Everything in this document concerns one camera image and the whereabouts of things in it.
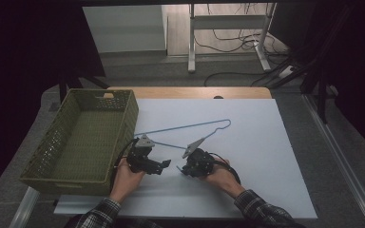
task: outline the plaid shirt sleeve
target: plaid shirt sleeve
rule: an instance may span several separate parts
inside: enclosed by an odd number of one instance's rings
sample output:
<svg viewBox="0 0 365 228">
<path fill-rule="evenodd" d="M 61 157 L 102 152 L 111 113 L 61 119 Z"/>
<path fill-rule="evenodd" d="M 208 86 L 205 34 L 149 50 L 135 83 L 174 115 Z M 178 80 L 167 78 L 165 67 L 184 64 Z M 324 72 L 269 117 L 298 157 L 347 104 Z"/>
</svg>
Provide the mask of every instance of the plaid shirt sleeve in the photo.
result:
<svg viewBox="0 0 365 228">
<path fill-rule="evenodd" d="M 304 227 L 295 223 L 284 209 L 267 203 L 252 190 L 242 192 L 234 204 L 247 220 L 255 222 L 260 227 Z"/>
<path fill-rule="evenodd" d="M 81 217 L 77 217 L 76 220 L 67 224 L 66 227 L 110 228 L 113 226 L 120 210 L 120 203 L 112 199 L 103 199 L 95 208 Z"/>
</svg>

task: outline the human hand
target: human hand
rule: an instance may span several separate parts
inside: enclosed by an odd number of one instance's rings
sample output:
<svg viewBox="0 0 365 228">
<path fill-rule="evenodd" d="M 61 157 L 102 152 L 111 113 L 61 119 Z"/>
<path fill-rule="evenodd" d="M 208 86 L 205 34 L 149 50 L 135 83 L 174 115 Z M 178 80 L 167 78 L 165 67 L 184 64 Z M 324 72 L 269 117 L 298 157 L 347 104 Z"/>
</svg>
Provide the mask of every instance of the human hand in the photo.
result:
<svg viewBox="0 0 365 228">
<path fill-rule="evenodd" d="M 139 187 L 145 174 L 144 171 L 133 173 L 126 158 L 122 158 L 117 167 L 117 175 L 109 197 L 122 203 L 127 196 Z"/>
<path fill-rule="evenodd" d="M 230 164 L 229 160 L 223 161 L 218 158 L 215 158 L 215 160 L 219 162 L 226 161 L 228 164 Z M 219 188 L 233 199 L 235 199 L 239 196 L 239 194 L 245 191 L 245 189 L 239 183 L 237 183 L 233 174 L 230 173 L 226 168 L 218 164 L 213 165 L 212 174 L 205 177 L 200 177 L 200 179 Z"/>
</svg>

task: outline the plastic basket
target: plastic basket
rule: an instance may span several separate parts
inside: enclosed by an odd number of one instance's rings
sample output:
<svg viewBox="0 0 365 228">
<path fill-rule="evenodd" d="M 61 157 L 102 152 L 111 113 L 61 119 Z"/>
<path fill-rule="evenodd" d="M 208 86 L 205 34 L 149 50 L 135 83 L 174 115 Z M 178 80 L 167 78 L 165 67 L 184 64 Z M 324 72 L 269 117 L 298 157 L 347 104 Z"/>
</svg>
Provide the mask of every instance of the plastic basket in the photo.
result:
<svg viewBox="0 0 365 228">
<path fill-rule="evenodd" d="M 132 90 L 71 89 L 20 181 L 42 193 L 108 195 L 138 112 Z"/>
</svg>

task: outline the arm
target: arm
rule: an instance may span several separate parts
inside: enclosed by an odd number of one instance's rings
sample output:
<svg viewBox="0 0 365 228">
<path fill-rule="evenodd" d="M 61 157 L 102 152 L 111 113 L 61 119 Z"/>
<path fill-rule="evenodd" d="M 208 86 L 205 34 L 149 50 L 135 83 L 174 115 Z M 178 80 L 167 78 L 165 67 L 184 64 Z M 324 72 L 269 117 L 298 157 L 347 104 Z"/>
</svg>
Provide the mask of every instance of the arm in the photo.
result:
<svg viewBox="0 0 365 228">
<path fill-rule="evenodd" d="M 103 199 L 99 205 L 86 214 L 70 220 L 65 227 L 112 227 L 118 212 L 121 210 L 121 204 L 127 196 L 138 188 L 144 174 L 145 172 L 142 171 L 133 173 L 126 159 L 121 159 L 109 197 Z"/>
<path fill-rule="evenodd" d="M 235 199 L 235 205 L 246 220 L 252 223 L 273 227 L 303 227 L 296 224 L 284 209 L 267 203 L 252 190 L 245 190 L 236 182 L 234 176 L 220 165 L 214 165 L 213 173 L 203 177 L 202 180 Z"/>
</svg>

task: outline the white board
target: white board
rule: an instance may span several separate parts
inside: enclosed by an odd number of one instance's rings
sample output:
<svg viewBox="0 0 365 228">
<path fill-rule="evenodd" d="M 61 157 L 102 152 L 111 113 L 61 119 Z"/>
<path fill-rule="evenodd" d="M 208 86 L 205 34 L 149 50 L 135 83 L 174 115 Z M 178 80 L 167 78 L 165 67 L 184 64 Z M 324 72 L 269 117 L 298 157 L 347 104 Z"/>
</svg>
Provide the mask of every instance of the white board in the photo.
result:
<svg viewBox="0 0 365 228">
<path fill-rule="evenodd" d="M 188 124 L 230 119 L 231 125 L 206 139 L 201 149 L 230 161 L 241 184 L 267 202 L 287 210 L 295 219 L 316 219 L 317 215 L 301 176 L 292 146 L 273 99 L 139 99 L 136 133 Z M 155 142 L 187 146 L 226 123 L 195 126 L 148 134 Z M 182 149 L 156 145 L 151 160 L 171 160 L 158 175 L 146 175 L 140 188 L 125 200 L 124 217 L 147 218 L 242 218 L 241 212 L 220 190 L 187 177 Z M 62 196 L 56 214 L 83 214 L 100 197 Z"/>
</svg>

